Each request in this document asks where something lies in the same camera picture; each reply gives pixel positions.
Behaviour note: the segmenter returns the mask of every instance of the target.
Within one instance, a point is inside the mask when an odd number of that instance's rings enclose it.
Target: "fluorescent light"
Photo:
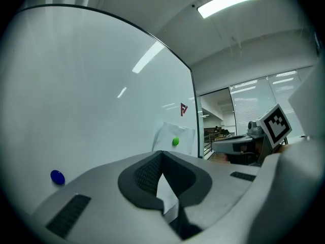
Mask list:
[[[124,91],[126,90],[126,87],[124,87],[121,91],[121,93],[117,96],[117,98],[120,98],[122,96],[122,94],[124,93]]]
[[[230,94],[235,94],[235,93],[238,93],[238,92],[244,92],[245,90],[250,90],[250,89],[254,89],[254,88],[256,88],[256,86],[243,88],[243,89],[240,89],[240,90],[237,90],[237,91],[233,91],[233,92],[230,92]]]
[[[277,90],[275,90],[276,92],[280,92],[282,90],[288,90],[288,89],[293,89],[294,86],[284,86],[284,87],[280,87]]]
[[[171,107],[171,108],[166,108],[166,110],[170,110],[170,109],[173,109],[173,108],[178,108],[178,106]]]
[[[279,80],[279,81],[274,81],[272,84],[278,84],[278,83],[283,83],[283,82],[286,82],[286,81],[291,81],[293,80],[294,78],[290,78],[290,79],[282,79],[282,80]]]
[[[289,71],[289,72],[277,74],[276,77],[283,77],[283,76],[292,75],[292,74],[295,74],[295,73],[297,73],[297,72],[296,71]]]
[[[238,88],[238,87],[242,87],[242,86],[251,85],[251,84],[254,84],[254,83],[257,83],[257,79],[256,79],[256,80],[252,80],[252,81],[248,81],[248,82],[244,82],[244,83],[241,83],[241,84],[239,84],[239,85],[235,85],[235,86],[232,87],[231,89],[233,89],[233,88]]]
[[[155,42],[134,66],[133,72],[139,73],[164,48],[160,42]]]
[[[202,15],[203,18],[207,18],[216,12],[244,1],[248,0],[212,0],[199,7],[198,12]]]
[[[162,108],[166,108],[166,107],[169,107],[169,106],[173,106],[175,103],[172,103],[172,104],[168,104],[168,105],[164,105],[162,106]]]

